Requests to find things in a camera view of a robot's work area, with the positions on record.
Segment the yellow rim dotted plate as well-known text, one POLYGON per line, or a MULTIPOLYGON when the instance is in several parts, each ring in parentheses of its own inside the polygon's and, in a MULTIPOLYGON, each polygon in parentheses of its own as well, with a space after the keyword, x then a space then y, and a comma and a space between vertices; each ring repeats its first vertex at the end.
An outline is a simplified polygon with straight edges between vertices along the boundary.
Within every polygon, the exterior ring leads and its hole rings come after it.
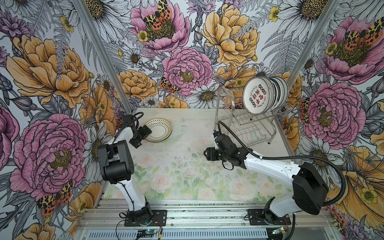
POLYGON ((146 140, 152 143, 166 140, 173 131, 171 122, 162 118, 149 120, 145 125, 152 131, 146 140))

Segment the chrome wire dish rack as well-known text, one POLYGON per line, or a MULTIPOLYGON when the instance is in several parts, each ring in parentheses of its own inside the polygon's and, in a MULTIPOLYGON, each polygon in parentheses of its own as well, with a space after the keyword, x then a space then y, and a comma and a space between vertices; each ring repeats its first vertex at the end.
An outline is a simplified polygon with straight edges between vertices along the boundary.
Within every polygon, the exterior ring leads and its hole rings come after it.
POLYGON ((287 105, 260 115, 249 113, 243 104, 244 88, 227 89, 219 87, 215 112, 214 130, 217 122, 227 125, 248 147, 271 144, 278 133, 276 120, 291 112, 287 105))

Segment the green rim printed plate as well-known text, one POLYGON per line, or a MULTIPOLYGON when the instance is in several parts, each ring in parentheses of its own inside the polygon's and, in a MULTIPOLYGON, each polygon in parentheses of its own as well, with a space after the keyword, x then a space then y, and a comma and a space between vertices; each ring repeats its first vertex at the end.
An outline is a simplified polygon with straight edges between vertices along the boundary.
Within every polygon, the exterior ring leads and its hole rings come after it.
POLYGON ((252 115, 260 115, 272 108, 274 89, 267 77, 254 77, 249 80, 243 90, 243 104, 252 115))

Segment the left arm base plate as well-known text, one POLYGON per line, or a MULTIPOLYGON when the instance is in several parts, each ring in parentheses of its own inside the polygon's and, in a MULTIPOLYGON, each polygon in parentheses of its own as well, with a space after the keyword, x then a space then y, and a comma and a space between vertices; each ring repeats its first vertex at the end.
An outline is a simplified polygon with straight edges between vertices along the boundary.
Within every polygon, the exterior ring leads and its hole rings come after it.
POLYGON ((129 212, 125 218, 125 227, 164 227, 167 222, 167 210, 147 210, 129 212))

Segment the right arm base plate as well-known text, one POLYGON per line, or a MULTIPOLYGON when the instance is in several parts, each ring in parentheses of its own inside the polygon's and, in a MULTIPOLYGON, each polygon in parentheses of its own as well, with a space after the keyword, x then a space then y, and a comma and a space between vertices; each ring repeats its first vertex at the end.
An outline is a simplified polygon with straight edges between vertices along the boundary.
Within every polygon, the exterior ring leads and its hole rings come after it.
POLYGON ((272 212, 265 211, 264 209, 248 209, 246 219, 248 219, 251 226, 287 226, 291 224, 289 215, 277 217, 272 212))

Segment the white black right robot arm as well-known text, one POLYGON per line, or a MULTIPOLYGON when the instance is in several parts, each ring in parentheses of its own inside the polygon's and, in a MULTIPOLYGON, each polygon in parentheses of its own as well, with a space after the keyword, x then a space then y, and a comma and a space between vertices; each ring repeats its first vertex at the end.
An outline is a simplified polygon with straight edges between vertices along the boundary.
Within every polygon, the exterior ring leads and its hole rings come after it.
POLYGON ((293 191, 285 197, 272 197, 255 218, 275 224, 288 214, 305 212, 318 215, 326 200, 329 188, 316 168, 309 163, 301 165, 269 160, 247 147, 237 147, 225 134, 215 133, 215 146, 207 148, 204 156, 208 161, 230 163, 233 167, 255 171, 275 178, 293 191))

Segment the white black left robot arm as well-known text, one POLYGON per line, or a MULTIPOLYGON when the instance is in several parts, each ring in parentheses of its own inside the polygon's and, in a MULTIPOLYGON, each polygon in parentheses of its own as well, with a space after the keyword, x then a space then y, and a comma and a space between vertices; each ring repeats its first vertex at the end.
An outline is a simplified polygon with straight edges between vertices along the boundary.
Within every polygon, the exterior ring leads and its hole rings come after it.
POLYGON ((104 181, 115 185, 128 203, 126 217, 133 223, 146 225, 153 218, 150 204, 134 183, 135 164, 128 144, 139 148, 152 131, 139 126, 144 113, 123 116, 123 123, 113 138, 98 147, 98 161, 104 181))

